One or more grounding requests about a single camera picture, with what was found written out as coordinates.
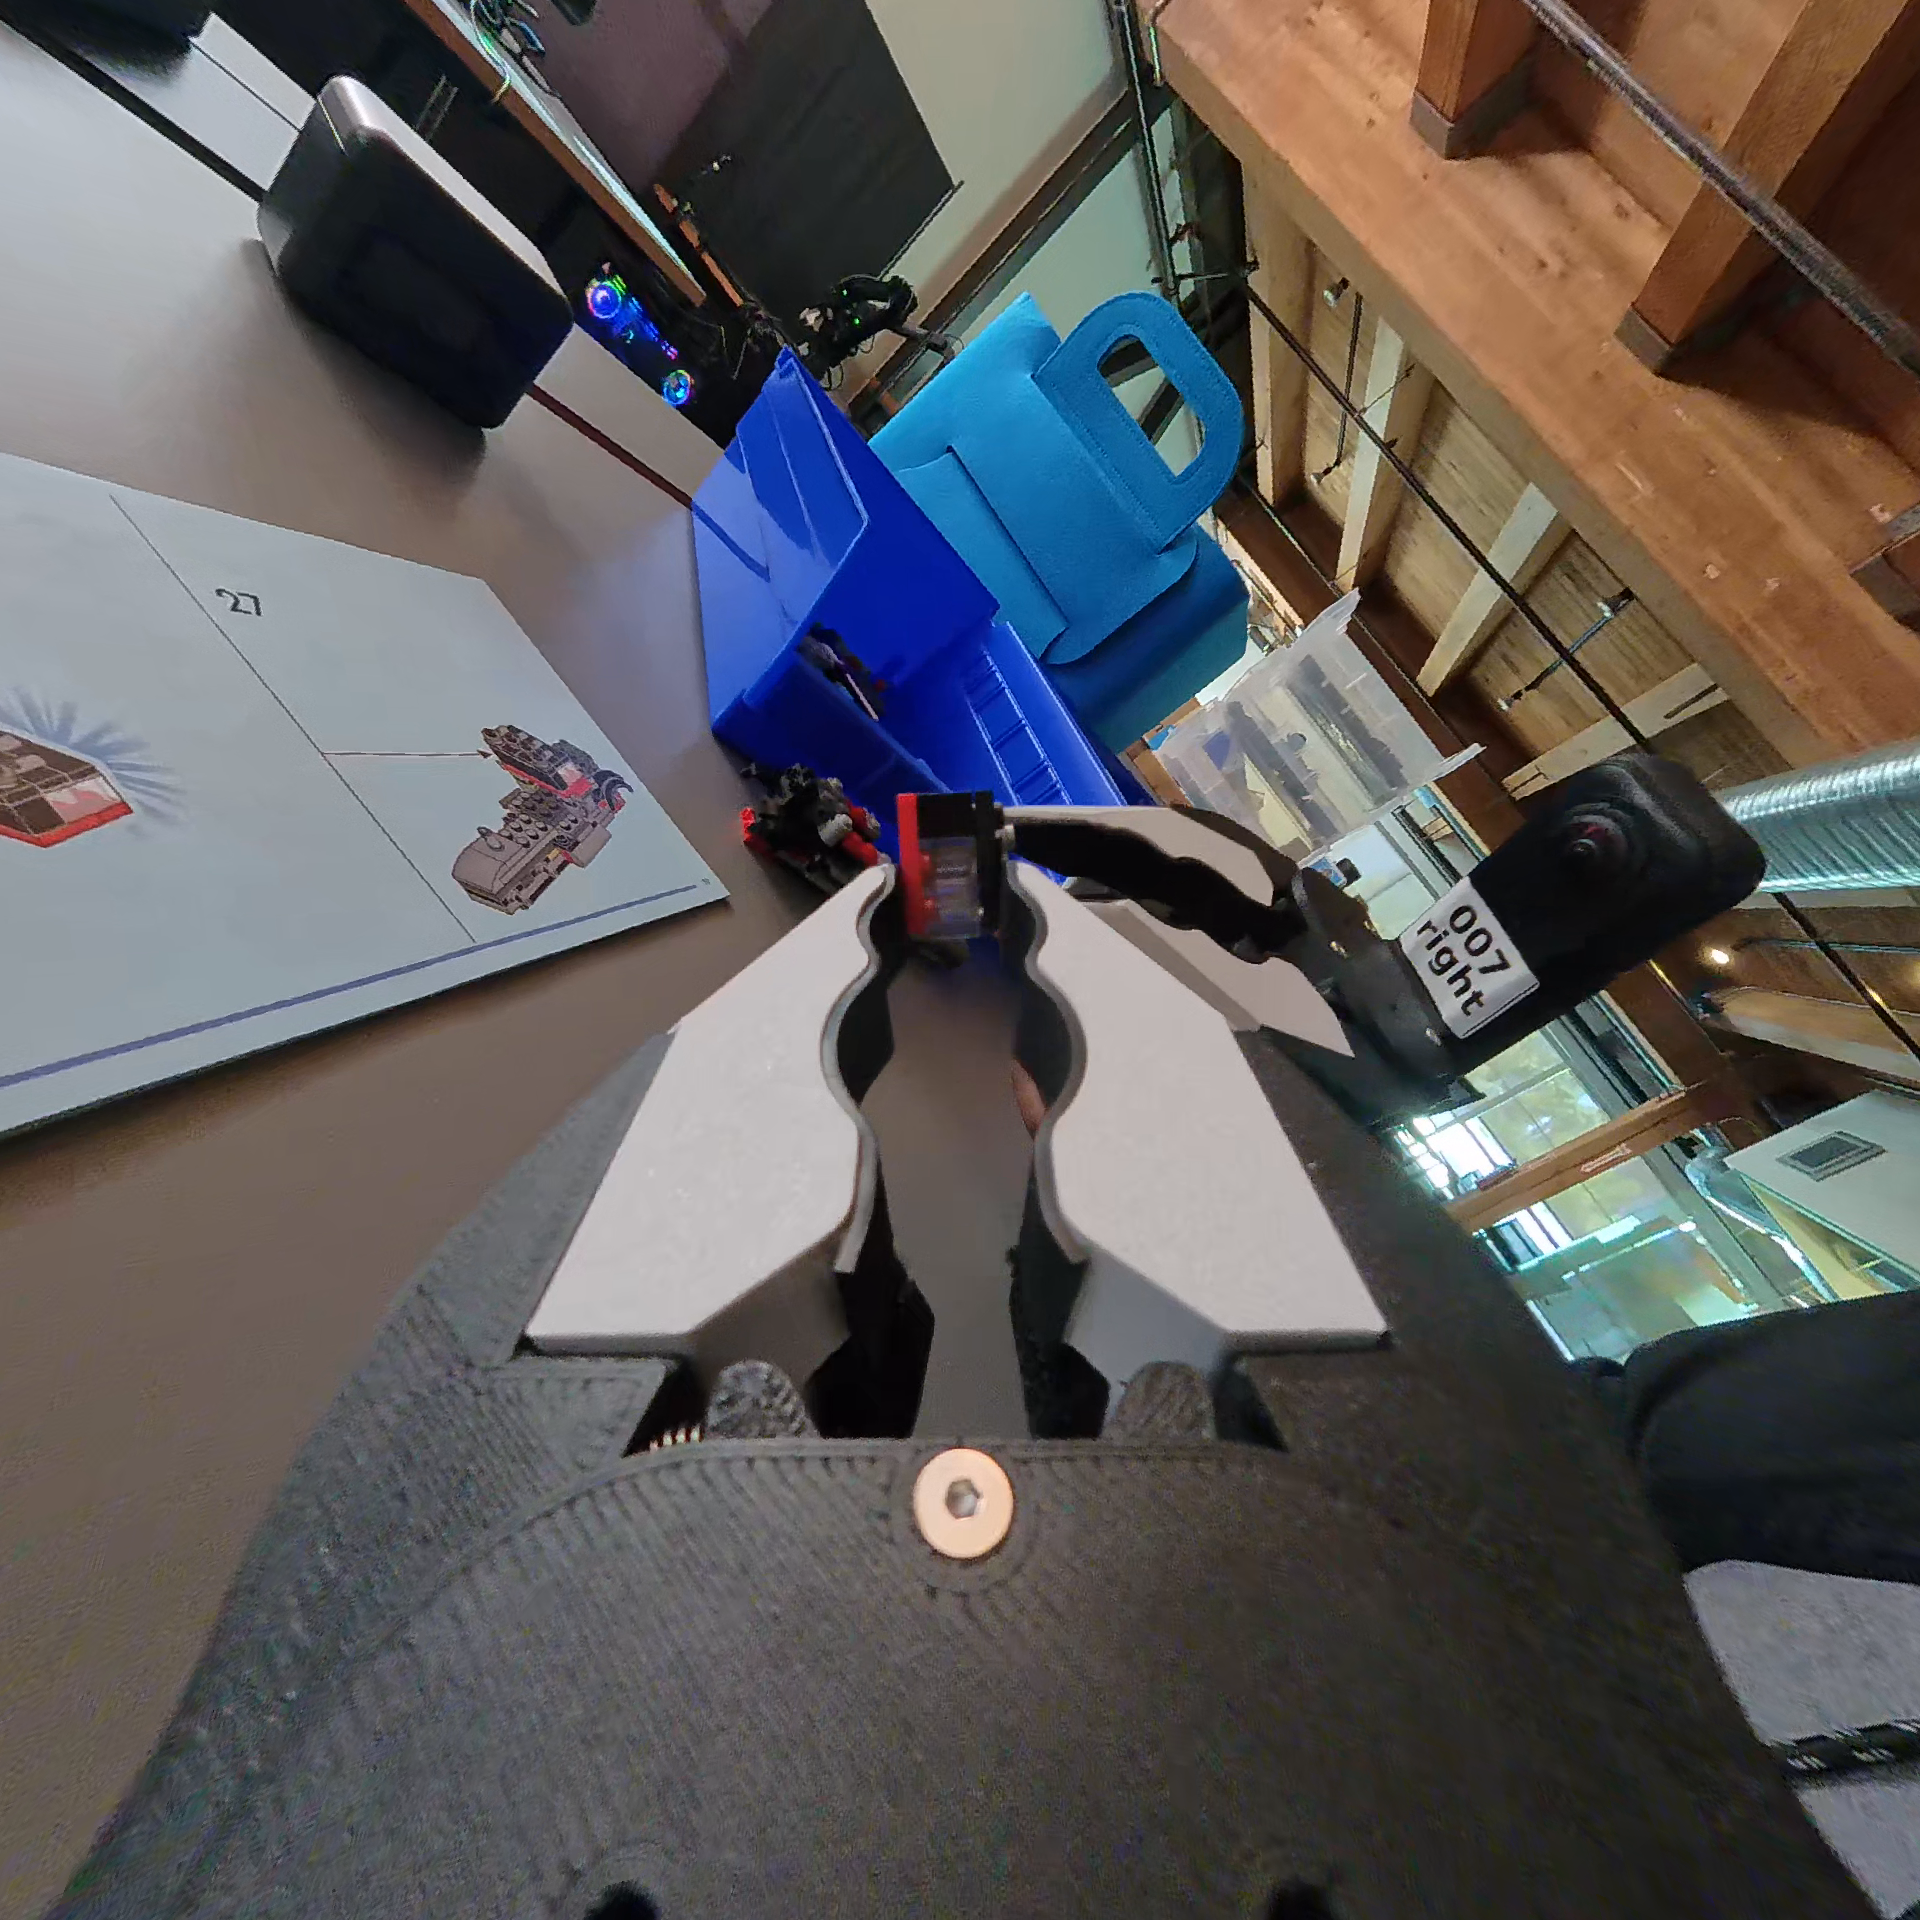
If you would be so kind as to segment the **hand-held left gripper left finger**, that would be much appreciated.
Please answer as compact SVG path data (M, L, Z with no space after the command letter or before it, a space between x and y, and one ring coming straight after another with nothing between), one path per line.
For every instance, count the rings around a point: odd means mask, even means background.
M680 1019L525 1341L663 1355L705 1381L769 1361L880 1374L906 1273L860 1102L891 1057L897 866L865 872Z

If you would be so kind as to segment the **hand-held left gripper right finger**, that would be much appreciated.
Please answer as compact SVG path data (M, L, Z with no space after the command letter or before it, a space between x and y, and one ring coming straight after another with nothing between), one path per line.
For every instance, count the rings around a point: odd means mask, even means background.
M1091 1050L1067 1005L1071 898L1012 864L1015 1058L1043 1105L1011 1297L1026 1419L1103 1426L1154 1366L1189 1369L1212 1409L1239 1361L1381 1349L1385 1312L1250 1057L1263 1030L1208 1019Z

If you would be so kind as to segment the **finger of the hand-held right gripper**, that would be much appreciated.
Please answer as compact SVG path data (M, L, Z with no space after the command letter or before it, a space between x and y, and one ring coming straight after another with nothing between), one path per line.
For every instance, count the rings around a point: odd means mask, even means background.
M1088 898L1139 905L1263 962L1303 939L1293 864L1235 821L1196 806L1007 806L1011 856L1081 884Z
M1236 958L1204 931L1173 928L1129 900L1067 900L1067 1005L1088 1046L1127 1036L1189 1040L1208 1019L1354 1053L1347 1027L1303 968Z

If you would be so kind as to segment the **blue plastic bin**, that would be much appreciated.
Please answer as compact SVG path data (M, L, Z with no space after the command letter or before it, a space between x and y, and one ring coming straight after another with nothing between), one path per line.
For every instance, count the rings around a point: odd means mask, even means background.
M883 699L890 760L866 801L885 824L897 798L987 788L1007 806L1153 806L1140 778L1100 746L1015 632L985 618L921 644Z
M991 590L824 385L781 350L693 498L711 731L852 779L891 739L799 652L825 626L888 681L994 618Z

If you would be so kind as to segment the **small black red brick assembly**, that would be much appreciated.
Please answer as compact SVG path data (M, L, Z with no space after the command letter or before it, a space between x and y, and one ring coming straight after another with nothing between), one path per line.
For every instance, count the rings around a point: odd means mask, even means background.
M897 894L908 949L960 969L1001 921L1003 816L991 788L897 798Z

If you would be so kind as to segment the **person's right forearm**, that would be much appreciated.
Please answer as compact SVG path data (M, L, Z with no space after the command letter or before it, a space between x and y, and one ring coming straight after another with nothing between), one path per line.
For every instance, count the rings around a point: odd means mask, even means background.
M1575 1361L1683 1570L1919 1582L1919 1293Z

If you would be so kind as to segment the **clear plastic storage box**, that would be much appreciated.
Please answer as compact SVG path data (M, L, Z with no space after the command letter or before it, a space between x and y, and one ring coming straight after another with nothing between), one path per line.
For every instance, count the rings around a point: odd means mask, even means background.
M1235 818L1403 931L1467 862L1434 788L1480 746L1445 747L1357 646L1354 593L1145 746L1181 798Z

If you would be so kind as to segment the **grey black toy brick model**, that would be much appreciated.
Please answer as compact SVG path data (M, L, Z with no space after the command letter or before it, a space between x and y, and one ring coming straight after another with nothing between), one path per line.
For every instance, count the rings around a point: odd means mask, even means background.
M760 796L740 810L740 842L825 894L883 864L880 824L849 798L842 782L802 763L744 769Z

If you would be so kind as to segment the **blue felt bag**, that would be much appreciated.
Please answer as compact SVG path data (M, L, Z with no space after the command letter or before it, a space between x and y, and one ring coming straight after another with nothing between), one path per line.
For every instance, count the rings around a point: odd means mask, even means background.
M1145 347L1199 421L1170 467L1107 363ZM1061 337L1031 294L987 324L872 451L993 593L1081 728L1122 752L1217 681L1250 594L1203 529L1242 457L1235 385L1160 294Z

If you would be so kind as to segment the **light blue instruction booklet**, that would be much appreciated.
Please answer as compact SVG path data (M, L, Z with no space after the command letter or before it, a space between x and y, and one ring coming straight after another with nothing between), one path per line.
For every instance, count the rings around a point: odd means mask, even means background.
M730 889L480 580L4 457L4 1136Z

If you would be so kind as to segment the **black device with green light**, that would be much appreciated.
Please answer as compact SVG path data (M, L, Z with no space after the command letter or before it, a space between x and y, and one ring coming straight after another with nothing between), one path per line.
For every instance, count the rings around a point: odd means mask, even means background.
M920 292L899 275L849 275L801 310L801 352L816 368L837 368L920 310Z

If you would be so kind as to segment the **computer case with glowing fans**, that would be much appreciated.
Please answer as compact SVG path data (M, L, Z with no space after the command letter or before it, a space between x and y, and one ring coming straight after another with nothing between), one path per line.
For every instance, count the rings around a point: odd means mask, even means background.
M701 392L701 352L661 317L629 276L604 262L578 294L578 324L668 406L689 413Z

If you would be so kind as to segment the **large black screen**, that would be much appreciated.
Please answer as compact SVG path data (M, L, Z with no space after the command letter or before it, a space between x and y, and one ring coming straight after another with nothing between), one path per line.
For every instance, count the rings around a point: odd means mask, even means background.
M865 2L778 2L663 164L709 253L786 320L888 275L955 181Z

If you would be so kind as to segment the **black power bank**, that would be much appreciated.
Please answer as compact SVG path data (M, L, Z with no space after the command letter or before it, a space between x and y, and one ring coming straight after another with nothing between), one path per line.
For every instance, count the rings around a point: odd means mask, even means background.
M296 307L471 428L504 425L572 334L537 246L348 75L316 96L257 230Z

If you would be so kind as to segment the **silver spiral air duct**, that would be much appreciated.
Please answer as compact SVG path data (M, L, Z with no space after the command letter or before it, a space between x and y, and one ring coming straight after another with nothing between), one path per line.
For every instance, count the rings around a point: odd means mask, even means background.
M1721 788L1765 856L1765 894L1883 894L1919 884L1919 741Z

